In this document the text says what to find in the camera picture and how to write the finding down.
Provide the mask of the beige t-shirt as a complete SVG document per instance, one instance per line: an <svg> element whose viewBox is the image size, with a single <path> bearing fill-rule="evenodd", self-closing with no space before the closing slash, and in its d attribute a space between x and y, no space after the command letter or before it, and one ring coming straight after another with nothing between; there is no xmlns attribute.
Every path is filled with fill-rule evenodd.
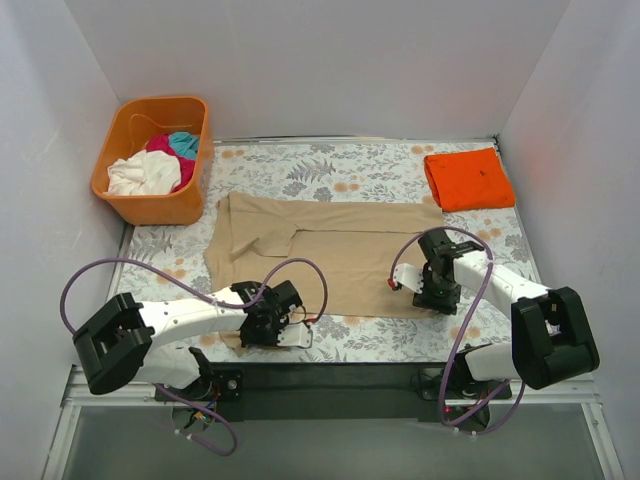
<svg viewBox="0 0 640 480"><path fill-rule="evenodd" d="M442 361L459 328L457 317L413 307L407 289L387 279L395 255L422 266L415 234L444 223L433 202L281 201L231 192L217 205L204 251L213 289L261 281L280 262L307 258L329 289L325 316L314 326L304 361Z"/></svg>

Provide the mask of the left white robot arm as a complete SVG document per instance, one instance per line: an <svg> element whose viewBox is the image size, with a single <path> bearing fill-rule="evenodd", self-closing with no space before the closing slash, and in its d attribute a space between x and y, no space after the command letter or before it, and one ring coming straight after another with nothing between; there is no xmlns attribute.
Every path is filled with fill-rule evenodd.
<svg viewBox="0 0 640 480"><path fill-rule="evenodd" d="M212 332L238 332L243 347L310 347L310 327L291 322L302 306L293 284L267 287L248 306L258 290L257 282L247 281L215 292L208 301L137 302L129 293L114 296L73 335L90 392L104 395L137 381L203 399L213 386L208 360L181 342Z"/></svg>

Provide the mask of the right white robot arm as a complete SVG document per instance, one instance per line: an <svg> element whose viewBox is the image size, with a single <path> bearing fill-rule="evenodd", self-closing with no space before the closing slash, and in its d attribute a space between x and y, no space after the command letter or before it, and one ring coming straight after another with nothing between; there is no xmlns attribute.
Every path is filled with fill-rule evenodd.
<svg viewBox="0 0 640 480"><path fill-rule="evenodd" d="M444 228L417 238L425 264L417 272L413 304L453 314L462 289L475 292L474 305L489 302L510 322L507 344L454 346L442 373L464 397L475 397L489 381L518 380L541 390L598 369L600 355L580 295L570 287L551 289L496 263L477 237L456 243Z"/></svg>

